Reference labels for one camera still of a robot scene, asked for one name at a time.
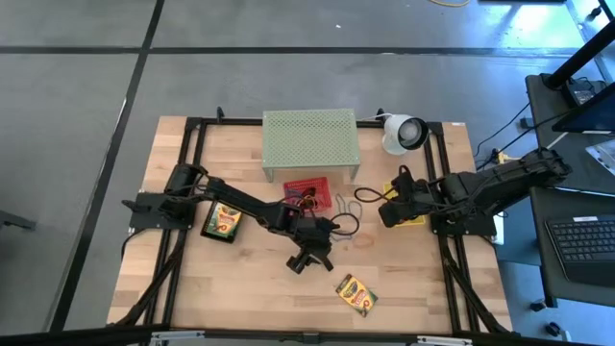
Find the red plastic basket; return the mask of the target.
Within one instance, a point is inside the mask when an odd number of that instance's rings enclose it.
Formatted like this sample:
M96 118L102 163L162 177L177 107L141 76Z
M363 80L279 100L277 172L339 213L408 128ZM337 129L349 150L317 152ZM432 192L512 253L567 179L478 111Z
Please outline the red plastic basket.
M332 197L329 189L328 179L326 177L286 182L283 184L284 197L285 191L288 189L297 189L304 191L311 187L314 187L316 189L316 199L318 201L318 207L313 209L312 211L323 212L328 210L332 206Z

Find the yellow plastic basket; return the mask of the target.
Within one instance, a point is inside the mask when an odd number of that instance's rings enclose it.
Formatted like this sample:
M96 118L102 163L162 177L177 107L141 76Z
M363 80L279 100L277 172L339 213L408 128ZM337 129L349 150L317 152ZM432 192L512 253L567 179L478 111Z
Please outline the yellow plastic basket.
M391 183L385 183L383 185L383 194L388 199L392 199L393 197L396 197L398 195L398 193L393 189ZM400 224L397 224L396 228L420 226L420 225L424 225L425 223L426 223L426 217L424 215L421 215L414 219L408 219Z

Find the grey furniture foot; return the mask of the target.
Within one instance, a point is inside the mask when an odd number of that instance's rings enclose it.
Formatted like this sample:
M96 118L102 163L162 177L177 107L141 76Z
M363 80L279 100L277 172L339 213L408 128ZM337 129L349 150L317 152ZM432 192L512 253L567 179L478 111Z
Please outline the grey furniture foot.
M33 231L36 227L36 222L13 213L0 210L0 230L4 227L10 226Z

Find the black power adapter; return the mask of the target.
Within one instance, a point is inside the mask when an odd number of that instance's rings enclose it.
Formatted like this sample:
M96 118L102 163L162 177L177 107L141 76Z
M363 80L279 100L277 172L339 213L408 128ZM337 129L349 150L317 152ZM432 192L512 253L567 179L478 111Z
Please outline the black power adapter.
M571 108L579 107L596 95L594 85L586 78L569 79L562 87L563 97Z

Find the black aluminium table frame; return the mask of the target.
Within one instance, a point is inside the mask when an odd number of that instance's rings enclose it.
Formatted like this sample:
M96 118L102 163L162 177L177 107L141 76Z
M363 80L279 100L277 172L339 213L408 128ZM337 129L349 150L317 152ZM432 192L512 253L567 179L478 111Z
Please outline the black aluminium table frame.
M179 155L187 117L162 116L151 148L142 187L161 190ZM231 185L260 199L283 196L282 185L269 184L256 157L262 152L262 120L256 118L201 118L205 123L201 163L209 173L231 179ZM401 157L381 148L381 124L358 121L362 155L356 182L382 190L397 166L406 163L415 178L440 172L428 168L425 149ZM358 249L342 241L332 251L334 270L315 265L303 274L292 273L285 262L296 249L289 240L267 233L254 219L243 219L239 240L233 245L216 243L198 235L209 210L197 209L198 230L187 236L177 285L171 325L107 326L98 329L0 336L0 346L105 346L150 341L155 332L204 331L204 338L273 339L305 344L322 342L377 342L413 344L418 335L467 338L474 346L594 346L518 334L453 332L436 235L426 224L385 229L376 205L363 207L361 231L375 244ZM127 245L116 284L109 320L128 312L129 303L145 291L151 279L161 231L146 230ZM510 327L500 279L495 279L496 256L484 240L466 238L471 274L483 278L474 284L495 317ZM346 274L357 275L379 297L377 307L360 317L334 292Z

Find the white paper sheet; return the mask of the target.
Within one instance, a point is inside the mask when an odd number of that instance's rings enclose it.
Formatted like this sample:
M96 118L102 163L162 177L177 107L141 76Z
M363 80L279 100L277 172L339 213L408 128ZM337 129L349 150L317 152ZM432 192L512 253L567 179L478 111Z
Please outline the white paper sheet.
M585 151L615 176L615 139L588 146Z

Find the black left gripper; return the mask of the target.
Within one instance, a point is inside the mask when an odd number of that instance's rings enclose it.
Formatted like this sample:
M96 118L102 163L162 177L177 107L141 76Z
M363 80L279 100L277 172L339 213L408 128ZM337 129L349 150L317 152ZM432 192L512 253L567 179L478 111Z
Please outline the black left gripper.
M295 257L291 256L286 266L296 274L301 274L306 266L313 263L311 253L325 268L331 272L333 264L329 259L332 248L331 233L337 231L339 225L325 217L299 217L290 225L290 238L300 248Z

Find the black monitor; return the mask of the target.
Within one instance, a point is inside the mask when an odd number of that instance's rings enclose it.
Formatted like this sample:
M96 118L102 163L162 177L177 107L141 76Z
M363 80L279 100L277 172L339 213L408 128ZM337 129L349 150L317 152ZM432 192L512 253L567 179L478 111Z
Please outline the black monitor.
M579 107L571 108L552 125L555 132L615 132L615 83L598 82L596 95Z

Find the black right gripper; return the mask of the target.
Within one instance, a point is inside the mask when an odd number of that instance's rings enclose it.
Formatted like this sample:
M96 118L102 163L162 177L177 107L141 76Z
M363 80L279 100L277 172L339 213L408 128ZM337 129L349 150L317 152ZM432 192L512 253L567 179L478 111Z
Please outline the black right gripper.
M379 215L385 227L393 227L435 210L435 201L424 179L414 180L409 168L401 165L398 176L391 181L394 197L386 197L379 207Z

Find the dark grey desk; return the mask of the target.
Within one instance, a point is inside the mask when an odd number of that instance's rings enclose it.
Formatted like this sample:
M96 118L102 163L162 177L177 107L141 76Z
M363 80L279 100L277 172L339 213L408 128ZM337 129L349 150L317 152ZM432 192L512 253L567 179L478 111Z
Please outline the dark grey desk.
M585 150L615 136L554 132L556 116L569 110L558 90L546 87L541 75L528 75L525 79L533 121L540 126L535 130L538 145L552 147L569 164L573 172L557 187L615 195L615 175L611 174Z
M552 219L615 216L615 196L533 187L529 199L541 261L544 306L556 309L559 300L570 300L615 308L615 286L577 283L566 278L547 229Z

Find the green perforated metal shelf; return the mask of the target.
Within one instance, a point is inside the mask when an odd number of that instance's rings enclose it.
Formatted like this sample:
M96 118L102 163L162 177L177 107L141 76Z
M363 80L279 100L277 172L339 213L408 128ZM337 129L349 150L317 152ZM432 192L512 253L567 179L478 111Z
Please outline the green perforated metal shelf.
M265 111L262 170L268 182L286 168L360 167L357 119L352 109Z

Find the silver metal bracket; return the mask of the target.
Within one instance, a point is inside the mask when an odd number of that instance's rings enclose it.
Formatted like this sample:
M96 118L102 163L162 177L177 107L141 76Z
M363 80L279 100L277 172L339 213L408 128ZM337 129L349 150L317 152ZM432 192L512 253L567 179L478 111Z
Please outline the silver metal bracket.
M418 335L414 345L474 346L471 339L436 335Z
M164 331L155 332L151 334L150 343L154 346L166 346L172 341L190 340L204 338L204 331L193 330L177 330L177 331Z

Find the black keyboard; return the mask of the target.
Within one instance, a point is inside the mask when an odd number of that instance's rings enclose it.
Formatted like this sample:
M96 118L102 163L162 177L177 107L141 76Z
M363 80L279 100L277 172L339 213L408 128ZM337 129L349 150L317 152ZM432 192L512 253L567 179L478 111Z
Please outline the black keyboard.
M615 287L615 214L552 219L545 226L568 281Z

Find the black metal pole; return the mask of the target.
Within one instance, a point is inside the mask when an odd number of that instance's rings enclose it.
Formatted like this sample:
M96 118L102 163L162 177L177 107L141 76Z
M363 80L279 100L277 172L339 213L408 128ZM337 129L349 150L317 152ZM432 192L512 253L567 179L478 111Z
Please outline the black metal pole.
M615 19L609 21L606 26L580 47L570 59L551 74L544 82L545 86L551 89L561 87L569 78L601 53L613 40L615 40Z

